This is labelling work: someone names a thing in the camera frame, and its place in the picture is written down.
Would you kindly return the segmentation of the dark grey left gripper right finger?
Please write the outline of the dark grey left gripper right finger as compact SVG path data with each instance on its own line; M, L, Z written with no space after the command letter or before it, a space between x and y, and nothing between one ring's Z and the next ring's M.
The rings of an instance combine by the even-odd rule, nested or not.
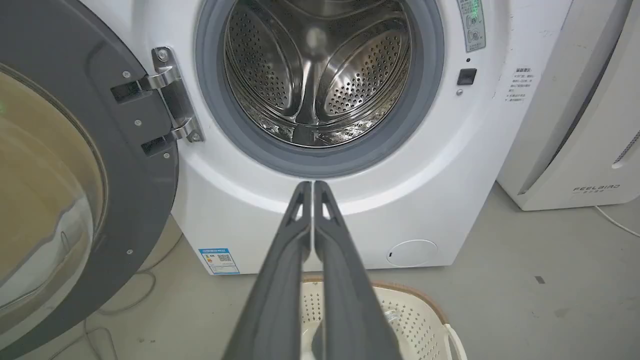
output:
M312 339L317 360L400 360L387 321L330 186L313 183L314 250L322 262L323 317Z

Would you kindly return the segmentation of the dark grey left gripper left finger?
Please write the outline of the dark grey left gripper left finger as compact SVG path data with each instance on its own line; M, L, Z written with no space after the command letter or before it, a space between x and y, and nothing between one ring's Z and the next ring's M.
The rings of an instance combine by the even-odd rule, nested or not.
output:
M301 358L302 268L311 252L312 184L295 187L247 301L224 360Z

